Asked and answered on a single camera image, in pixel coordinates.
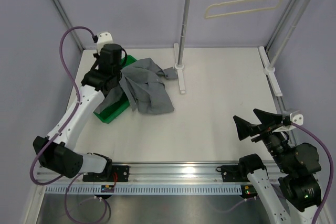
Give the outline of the cream hanger with metal hook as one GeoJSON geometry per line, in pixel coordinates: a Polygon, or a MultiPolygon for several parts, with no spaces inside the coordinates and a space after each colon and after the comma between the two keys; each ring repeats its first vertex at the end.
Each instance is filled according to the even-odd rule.
{"type": "Polygon", "coordinates": [[[241,14],[274,10],[282,5],[283,0],[234,0],[209,5],[204,19],[215,19],[241,14]]]}

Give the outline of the grey button-up shirt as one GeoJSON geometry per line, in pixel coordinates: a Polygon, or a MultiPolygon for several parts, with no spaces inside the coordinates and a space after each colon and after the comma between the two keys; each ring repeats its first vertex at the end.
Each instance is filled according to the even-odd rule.
{"type": "Polygon", "coordinates": [[[102,103],[96,108],[101,113],[126,95],[131,109],[143,114],[166,114],[174,111],[173,103],[165,89],[162,77],[178,78],[175,69],[162,69],[151,58],[140,59],[121,70],[122,77],[102,103]]]}

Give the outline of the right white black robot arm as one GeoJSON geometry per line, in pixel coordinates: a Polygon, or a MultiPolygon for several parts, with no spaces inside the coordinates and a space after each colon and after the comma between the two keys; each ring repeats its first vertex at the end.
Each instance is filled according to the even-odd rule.
{"type": "Polygon", "coordinates": [[[257,154],[239,159],[238,176],[252,183],[271,223],[316,223],[315,215],[322,205],[321,188],[314,177],[321,171],[317,148],[309,143],[289,145],[288,132],[303,124],[303,115],[299,111],[274,114],[254,109],[253,112],[259,124],[252,124],[236,115],[233,117],[238,138],[264,143],[284,174],[278,182],[289,209],[281,204],[266,166],[257,154]]]}

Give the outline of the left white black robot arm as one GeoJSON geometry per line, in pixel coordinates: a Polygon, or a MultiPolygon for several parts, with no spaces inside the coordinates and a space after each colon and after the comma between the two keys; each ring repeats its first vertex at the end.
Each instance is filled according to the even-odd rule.
{"type": "Polygon", "coordinates": [[[45,137],[33,141],[35,163],[62,177],[74,178],[81,173],[94,173],[102,182],[113,174],[109,159],[98,154],[79,154],[74,151],[77,140],[90,115],[117,87],[127,53],[118,44],[106,44],[94,55],[95,62],[76,87],[76,100],[59,123],[45,137]]]}

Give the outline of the metal clothes rack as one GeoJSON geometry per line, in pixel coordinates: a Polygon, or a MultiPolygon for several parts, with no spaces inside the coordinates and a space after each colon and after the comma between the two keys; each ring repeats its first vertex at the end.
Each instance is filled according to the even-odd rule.
{"type": "Polygon", "coordinates": [[[289,0],[274,10],[241,14],[215,19],[204,19],[206,8],[215,3],[234,0],[181,0],[183,12],[180,40],[174,44],[175,70],[181,94],[186,92],[186,73],[191,66],[188,60],[189,47],[253,47],[259,46],[264,73],[273,94],[282,96],[275,76],[275,64],[292,36],[311,0],[300,0],[287,22],[280,38],[267,54],[264,46],[284,11],[289,0]]]}

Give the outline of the green plastic tray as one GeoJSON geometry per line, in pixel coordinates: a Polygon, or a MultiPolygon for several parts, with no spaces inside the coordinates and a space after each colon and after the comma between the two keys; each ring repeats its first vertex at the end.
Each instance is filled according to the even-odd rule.
{"type": "Polygon", "coordinates": [[[103,101],[104,108],[100,106],[94,111],[95,116],[103,123],[111,123],[130,106],[125,92],[118,83],[120,77],[121,73],[108,81],[107,85],[103,87],[103,93],[106,95],[103,101]]]}

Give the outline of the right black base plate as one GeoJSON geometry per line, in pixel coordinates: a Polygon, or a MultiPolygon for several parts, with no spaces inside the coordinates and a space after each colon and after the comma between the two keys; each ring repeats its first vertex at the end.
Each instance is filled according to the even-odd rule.
{"type": "Polygon", "coordinates": [[[216,167],[221,174],[223,182],[248,182],[247,169],[240,164],[221,165],[216,167]]]}

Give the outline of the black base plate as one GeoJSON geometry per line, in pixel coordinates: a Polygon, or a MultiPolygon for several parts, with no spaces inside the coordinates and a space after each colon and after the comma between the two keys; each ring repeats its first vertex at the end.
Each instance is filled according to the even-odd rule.
{"type": "Polygon", "coordinates": [[[223,182],[248,182],[247,169],[240,164],[221,165],[216,167],[221,174],[223,182]]]}
{"type": "Polygon", "coordinates": [[[88,173],[83,175],[83,182],[122,182],[129,180],[129,166],[127,165],[108,165],[102,173],[88,173]]]}

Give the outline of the aluminium mounting rail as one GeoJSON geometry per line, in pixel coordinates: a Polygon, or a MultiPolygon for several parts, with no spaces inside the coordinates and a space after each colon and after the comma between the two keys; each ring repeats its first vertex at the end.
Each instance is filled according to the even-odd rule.
{"type": "Polygon", "coordinates": [[[113,165],[129,166],[128,183],[201,184],[222,183],[217,166],[237,163],[218,162],[114,162],[113,165]]]}

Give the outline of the aluminium frame post right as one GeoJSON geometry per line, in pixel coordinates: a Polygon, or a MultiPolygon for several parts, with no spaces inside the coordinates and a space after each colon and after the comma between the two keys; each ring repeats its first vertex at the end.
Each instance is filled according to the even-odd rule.
{"type": "Polygon", "coordinates": [[[268,40],[267,44],[264,46],[265,52],[268,54],[272,47],[275,45],[275,42],[280,38],[287,22],[290,20],[291,15],[293,14],[296,5],[300,2],[300,0],[289,0],[285,9],[283,10],[272,34],[270,39],[268,40]]]}

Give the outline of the aluminium frame post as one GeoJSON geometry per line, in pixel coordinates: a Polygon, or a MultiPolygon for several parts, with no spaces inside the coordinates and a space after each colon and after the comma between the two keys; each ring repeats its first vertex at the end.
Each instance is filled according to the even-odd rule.
{"type": "MultiPolygon", "coordinates": [[[[62,3],[60,0],[51,0],[54,8],[56,9],[56,12],[58,13],[59,17],[61,18],[62,23],[64,24],[64,26],[66,27],[66,29],[70,29],[73,27],[72,22],[70,21],[62,3]]],[[[77,35],[77,33],[75,31],[71,32],[71,37],[74,41],[74,43],[76,44],[78,50],[80,52],[83,52],[85,47],[83,46],[83,43],[81,42],[79,36],[77,35]]]]}
{"type": "Polygon", "coordinates": [[[283,10],[272,34],[270,39],[268,40],[267,44],[264,46],[265,52],[268,54],[272,47],[275,45],[275,42],[280,38],[287,22],[290,20],[291,15],[293,14],[296,5],[300,2],[300,0],[289,0],[285,9],[283,10]]]}

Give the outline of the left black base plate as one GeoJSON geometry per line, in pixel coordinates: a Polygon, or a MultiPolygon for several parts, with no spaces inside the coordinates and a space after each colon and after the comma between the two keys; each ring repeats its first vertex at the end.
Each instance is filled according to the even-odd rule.
{"type": "Polygon", "coordinates": [[[88,173],[83,175],[83,182],[122,182],[129,180],[129,166],[127,165],[108,165],[102,173],[88,173]]]}

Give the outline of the aluminium frame post left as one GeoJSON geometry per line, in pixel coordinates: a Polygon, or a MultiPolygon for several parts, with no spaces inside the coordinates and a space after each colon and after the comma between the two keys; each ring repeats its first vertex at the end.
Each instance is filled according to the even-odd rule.
{"type": "MultiPolygon", "coordinates": [[[[72,22],[70,21],[62,3],[60,0],[51,0],[54,8],[56,9],[56,12],[58,13],[59,17],[61,18],[62,23],[64,24],[64,26],[66,27],[66,29],[70,29],[73,27],[72,22]]],[[[80,52],[83,52],[85,47],[83,46],[83,43],[81,42],[79,36],[77,35],[77,33],[75,31],[71,32],[71,37],[74,41],[74,43],[76,44],[78,50],[80,52]]]]}

